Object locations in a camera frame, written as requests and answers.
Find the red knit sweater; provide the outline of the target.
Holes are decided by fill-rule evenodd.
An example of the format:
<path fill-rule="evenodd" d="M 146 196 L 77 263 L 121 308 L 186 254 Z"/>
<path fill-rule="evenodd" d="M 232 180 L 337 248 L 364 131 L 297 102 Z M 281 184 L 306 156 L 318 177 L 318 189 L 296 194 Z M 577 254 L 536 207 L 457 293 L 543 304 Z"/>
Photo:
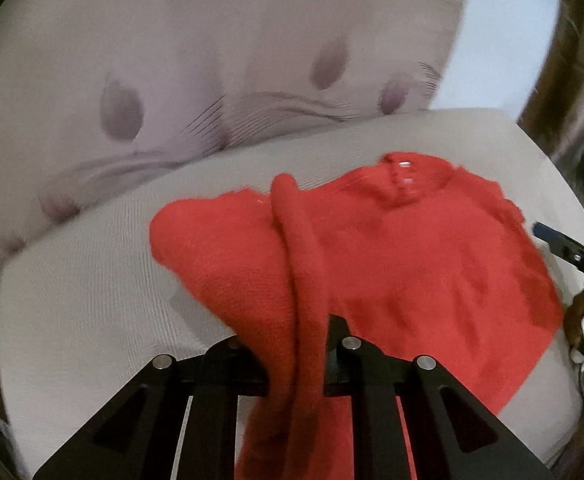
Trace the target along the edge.
<path fill-rule="evenodd" d="M 331 315 L 395 358 L 434 356 L 493 412 L 562 322 L 523 214 L 444 159 L 391 153 L 302 190 L 289 174 L 177 200 L 150 225 L 154 259 L 267 370 L 240 479 L 348 479 L 350 409 L 323 393 Z"/>

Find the beige woven table cover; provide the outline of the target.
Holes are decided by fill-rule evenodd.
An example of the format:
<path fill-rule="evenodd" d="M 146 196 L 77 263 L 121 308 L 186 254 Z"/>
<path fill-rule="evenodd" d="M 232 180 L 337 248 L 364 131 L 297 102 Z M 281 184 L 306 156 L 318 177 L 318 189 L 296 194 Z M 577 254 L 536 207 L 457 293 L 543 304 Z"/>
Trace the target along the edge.
<path fill-rule="evenodd" d="M 79 214 L 26 247 L 0 279 L 0 383 L 14 447 L 34 473 L 159 353 L 184 359 L 229 332 L 153 260 L 149 224 L 188 196 L 313 188 L 389 152 L 434 155 L 497 182 L 528 222 L 584 245 L 584 209 L 501 110 L 385 116 L 280 136 L 192 162 Z"/>

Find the brown wooden door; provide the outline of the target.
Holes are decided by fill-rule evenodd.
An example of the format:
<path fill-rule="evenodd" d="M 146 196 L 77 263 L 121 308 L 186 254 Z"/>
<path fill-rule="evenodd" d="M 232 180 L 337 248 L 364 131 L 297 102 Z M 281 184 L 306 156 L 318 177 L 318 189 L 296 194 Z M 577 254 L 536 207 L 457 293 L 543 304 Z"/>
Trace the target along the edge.
<path fill-rule="evenodd" d="M 518 125 L 548 156 L 568 135 L 569 118 L 584 91 L 584 0 L 559 0 L 554 36 Z"/>

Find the beige leaf print curtain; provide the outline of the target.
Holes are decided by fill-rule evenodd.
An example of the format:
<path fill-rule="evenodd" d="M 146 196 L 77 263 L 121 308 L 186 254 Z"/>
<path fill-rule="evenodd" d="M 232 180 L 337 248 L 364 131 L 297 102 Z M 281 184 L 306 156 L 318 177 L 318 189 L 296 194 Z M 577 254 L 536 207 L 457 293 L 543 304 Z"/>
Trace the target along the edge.
<path fill-rule="evenodd" d="M 0 273 L 188 162 L 423 110 L 464 0 L 0 0 Z"/>

